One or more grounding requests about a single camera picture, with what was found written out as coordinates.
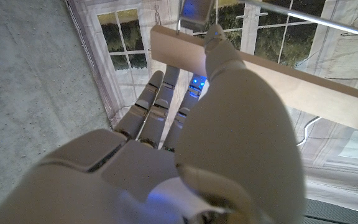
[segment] window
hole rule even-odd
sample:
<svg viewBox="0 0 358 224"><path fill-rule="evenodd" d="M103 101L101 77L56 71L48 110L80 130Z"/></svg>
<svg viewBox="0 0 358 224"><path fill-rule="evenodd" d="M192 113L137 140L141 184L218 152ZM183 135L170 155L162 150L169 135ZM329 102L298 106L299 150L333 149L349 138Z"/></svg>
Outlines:
<svg viewBox="0 0 358 224"><path fill-rule="evenodd" d="M206 32L213 24L219 24L225 35L237 50L241 47L242 21L244 15L244 3L230 0L217 0L214 9L209 15L209 21L201 32L194 33L195 36L204 38Z"/></svg>
<svg viewBox="0 0 358 224"><path fill-rule="evenodd" d="M325 4L325 0L264 1L314 16L321 15ZM296 68L307 60L316 28L312 22L261 9L255 55Z"/></svg>
<svg viewBox="0 0 358 224"><path fill-rule="evenodd" d="M132 105L149 80L136 9L98 15L124 104Z"/></svg>

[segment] metal pole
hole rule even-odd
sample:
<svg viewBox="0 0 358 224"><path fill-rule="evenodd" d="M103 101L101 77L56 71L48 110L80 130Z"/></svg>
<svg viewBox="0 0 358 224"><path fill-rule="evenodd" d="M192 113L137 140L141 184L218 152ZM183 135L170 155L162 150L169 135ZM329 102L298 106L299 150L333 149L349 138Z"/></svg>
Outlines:
<svg viewBox="0 0 358 224"><path fill-rule="evenodd" d="M333 22L327 19L323 19L320 17L316 17L316 16L312 16L303 12L298 12L295 10L291 10L291 9L287 9L281 6L275 6L273 4L269 4L266 2L260 2L260 1L256 1L256 0L239 0L239 2L244 2L244 3L248 3L248 4L253 4L255 6L259 6L261 8L273 11L273 12L277 12L277 13L281 13L284 15L288 15L288 16L292 16L298 19L304 19L306 21L310 21L310 22L315 22L317 24L321 24L324 26L328 26L328 27L332 27L335 29L339 29L339 30L343 30L346 32L350 32L353 34L358 34L358 28L355 27L351 27L345 24L341 24L338 22Z"/></svg>

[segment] window pane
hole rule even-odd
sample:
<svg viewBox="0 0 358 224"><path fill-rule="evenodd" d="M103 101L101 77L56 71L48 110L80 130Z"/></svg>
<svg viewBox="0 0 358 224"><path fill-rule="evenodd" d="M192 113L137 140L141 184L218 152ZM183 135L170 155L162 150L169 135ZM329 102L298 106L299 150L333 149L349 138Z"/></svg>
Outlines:
<svg viewBox="0 0 358 224"><path fill-rule="evenodd" d="M325 0L293 0L292 9L320 17L323 11ZM290 17L289 22L301 22L303 19Z"/></svg>
<svg viewBox="0 0 358 224"><path fill-rule="evenodd" d="M244 3L219 7L218 24L223 29L242 28L243 18L236 19L236 16L244 15L244 7Z"/></svg>
<svg viewBox="0 0 358 224"><path fill-rule="evenodd" d="M123 52L116 15L114 12L109 14L98 15L100 26L102 27L104 39L107 43L109 52Z"/></svg>
<svg viewBox="0 0 358 224"><path fill-rule="evenodd" d="M117 70L129 69L127 58L125 55L110 56L114 68Z"/></svg>
<svg viewBox="0 0 358 224"><path fill-rule="evenodd" d="M110 56L112 65L116 70L115 75L119 84L132 83L131 71L129 70L125 55Z"/></svg>
<svg viewBox="0 0 358 224"><path fill-rule="evenodd" d="M317 24L288 26L280 63L295 68L308 58Z"/></svg>
<svg viewBox="0 0 358 224"><path fill-rule="evenodd" d="M128 57L132 68L147 68L145 54L130 54Z"/></svg>
<svg viewBox="0 0 358 224"><path fill-rule="evenodd" d="M143 50L142 35L136 9L117 12L127 51Z"/></svg>
<svg viewBox="0 0 358 224"><path fill-rule="evenodd" d="M146 55L132 54L128 56L132 67L134 84L147 84L149 82L149 71L147 70Z"/></svg>
<svg viewBox="0 0 358 224"><path fill-rule="evenodd" d="M291 0L263 0L263 2L267 2L270 4L274 4L274 5L285 7L285 8L290 8L290 4L291 4ZM263 12L267 12L268 14L267 14L267 16L259 17L259 25L260 26L272 25L272 24L283 24L283 23L287 22L286 15L268 11L265 9L260 9L260 13L263 13Z"/></svg>
<svg viewBox="0 0 358 224"><path fill-rule="evenodd" d="M259 29L256 37L255 55L277 62L284 30L285 27Z"/></svg>
<svg viewBox="0 0 358 224"><path fill-rule="evenodd" d="M240 50L242 31L225 32L226 38L231 41L234 48Z"/></svg>

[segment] foliage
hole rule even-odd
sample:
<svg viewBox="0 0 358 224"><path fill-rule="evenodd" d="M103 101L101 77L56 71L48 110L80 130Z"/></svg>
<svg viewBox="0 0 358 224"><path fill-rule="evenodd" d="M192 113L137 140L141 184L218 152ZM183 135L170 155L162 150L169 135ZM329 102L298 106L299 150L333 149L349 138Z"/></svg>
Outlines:
<svg viewBox="0 0 358 224"><path fill-rule="evenodd" d="M140 34L139 21L124 22L121 25L122 36L127 51L130 50L143 50L142 35ZM123 52L121 38L117 24L107 23L102 24L102 31L109 52Z"/></svg>
<svg viewBox="0 0 358 224"><path fill-rule="evenodd" d="M108 23L102 24L101 27L109 52L123 52L124 47L122 46L118 25Z"/></svg>
<svg viewBox="0 0 358 224"><path fill-rule="evenodd" d="M129 69L127 58L125 55L110 56L112 64L116 70Z"/></svg>
<svg viewBox="0 0 358 224"><path fill-rule="evenodd" d="M241 47L241 33L242 31L226 32L226 38L231 41L233 47L240 50Z"/></svg>
<svg viewBox="0 0 358 224"><path fill-rule="evenodd" d="M116 70L129 69L127 58L125 55L113 55L110 57L112 64L114 65L114 68ZM145 54L130 54L128 55L128 57L132 68L147 68Z"/></svg>
<svg viewBox="0 0 358 224"><path fill-rule="evenodd" d="M277 62L283 34L284 27L259 29L256 38L255 55Z"/></svg>
<svg viewBox="0 0 358 224"><path fill-rule="evenodd" d="M223 6L218 9L218 24L223 29L242 28L243 19L236 19L236 16L244 15L244 4Z"/></svg>
<svg viewBox="0 0 358 224"><path fill-rule="evenodd" d="M128 57L132 68L147 68L145 54L130 54Z"/></svg>
<svg viewBox="0 0 358 224"><path fill-rule="evenodd" d="M280 63L296 67L298 62L306 59L309 56L316 28L316 24L289 27Z"/></svg>

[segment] metal rod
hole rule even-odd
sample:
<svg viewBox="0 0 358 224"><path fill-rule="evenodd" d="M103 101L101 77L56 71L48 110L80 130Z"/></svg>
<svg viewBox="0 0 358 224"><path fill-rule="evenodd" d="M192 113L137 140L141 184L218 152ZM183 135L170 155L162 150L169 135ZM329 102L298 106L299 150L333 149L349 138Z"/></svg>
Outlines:
<svg viewBox="0 0 358 224"><path fill-rule="evenodd" d="M298 19L303 19L303 20L310 21L310 22L315 22L317 24L321 24L321 25L324 25L324 26L328 26L328 27L332 27L332 28L335 28L335 29L343 30L343 31L350 32L350 33L353 33L353 34L358 34L358 28L351 27L351 26L341 24L341 23L338 23L338 22L330 21L330 20L327 20L327 19L323 19L323 18L320 18L320 17L312 16L312 15L309 15L309 14L306 14L306 13L303 13L303 12L298 12L298 11L295 11L295 10L287 9L287 8L284 8L284 7L281 7L281 6L275 6L273 4L269 4L269 3L266 3L266 2L260 2L260 1L256 1L256 0L239 0L239 2L253 4L255 6L259 6L261 8L266 9L266 10L269 10L269 11L281 13L281 14L284 14L284 15L292 16L292 17L295 17L295 18L298 18Z"/></svg>
<svg viewBox="0 0 358 224"><path fill-rule="evenodd" d="M179 6L178 6L178 20L177 20L177 35L180 32L180 11L181 11L181 7L182 7L182 0L179 0Z"/></svg>

